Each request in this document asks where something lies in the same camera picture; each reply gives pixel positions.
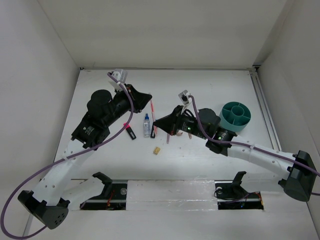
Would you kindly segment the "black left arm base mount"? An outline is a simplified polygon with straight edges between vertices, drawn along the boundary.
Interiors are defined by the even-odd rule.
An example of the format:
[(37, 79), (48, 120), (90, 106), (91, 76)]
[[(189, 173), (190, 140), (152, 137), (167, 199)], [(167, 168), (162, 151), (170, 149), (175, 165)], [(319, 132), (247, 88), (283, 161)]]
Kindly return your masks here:
[(124, 211), (127, 204), (128, 180), (112, 180), (105, 174), (97, 172), (92, 175), (103, 184), (99, 195), (81, 203), (80, 210), (87, 211)]

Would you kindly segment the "pink pen with clear cap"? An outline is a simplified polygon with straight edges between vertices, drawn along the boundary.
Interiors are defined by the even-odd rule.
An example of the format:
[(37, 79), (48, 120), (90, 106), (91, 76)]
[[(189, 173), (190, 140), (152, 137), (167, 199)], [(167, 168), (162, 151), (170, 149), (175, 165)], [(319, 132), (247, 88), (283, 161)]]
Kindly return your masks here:
[[(155, 117), (155, 109), (154, 109), (154, 105), (153, 105), (153, 101), (150, 100), (150, 107), (151, 107), (151, 115), (152, 115), (152, 121), (155, 122), (156, 121), (156, 117)], [(158, 130), (156, 126), (153, 126), (154, 129), (154, 134), (155, 136), (158, 134)]]

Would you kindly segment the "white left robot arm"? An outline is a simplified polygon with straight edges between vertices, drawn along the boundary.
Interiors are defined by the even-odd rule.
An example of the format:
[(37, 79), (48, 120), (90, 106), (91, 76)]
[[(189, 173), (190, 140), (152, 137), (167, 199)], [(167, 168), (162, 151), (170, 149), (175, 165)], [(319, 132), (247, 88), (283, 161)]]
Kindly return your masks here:
[(115, 95), (104, 89), (91, 95), (87, 112), (63, 152), (63, 162), (54, 165), (32, 190), (18, 195), (22, 205), (49, 229), (57, 228), (70, 210), (78, 210), (90, 198), (104, 199), (111, 194), (113, 181), (101, 172), (76, 187), (66, 187), (110, 135), (109, 127), (127, 112), (140, 113), (152, 99), (151, 94), (139, 92), (131, 84), (124, 87)]

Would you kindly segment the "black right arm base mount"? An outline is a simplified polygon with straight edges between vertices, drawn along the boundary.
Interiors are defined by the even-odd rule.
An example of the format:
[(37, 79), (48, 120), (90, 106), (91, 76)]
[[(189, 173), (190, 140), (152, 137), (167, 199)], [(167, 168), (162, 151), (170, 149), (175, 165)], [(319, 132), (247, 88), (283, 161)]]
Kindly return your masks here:
[(261, 193), (248, 192), (241, 186), (246, 173), (240, 171), (233, 180), (215, 182), (213, 196), (217, 199), (218, 210), (264, 210)]

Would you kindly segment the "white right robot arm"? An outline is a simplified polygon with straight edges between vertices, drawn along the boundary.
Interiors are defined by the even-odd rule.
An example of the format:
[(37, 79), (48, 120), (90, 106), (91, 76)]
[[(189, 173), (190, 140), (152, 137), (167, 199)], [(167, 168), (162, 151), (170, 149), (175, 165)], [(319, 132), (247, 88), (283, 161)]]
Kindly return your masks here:
[(237, 200), (250, 192), (284, 192), (300, 202), (308, 202), (319, 172), (309, 153), (298, 151), (289, 153), (259, 146), (245, 140), (240, 135), (222, 128), (220, 117), (210, 108), (202, 108), (195, 113), (177, 105), (171, 114), (153, 122), (171, 136), (179, 131), (206, 140), (205, 146), (212, 152), (226, 157), (244, 160), (270, 172), (270, 175), (253, 177), (246, 171), (239, 171), (233, 182), (224, 187), (222, 199)]

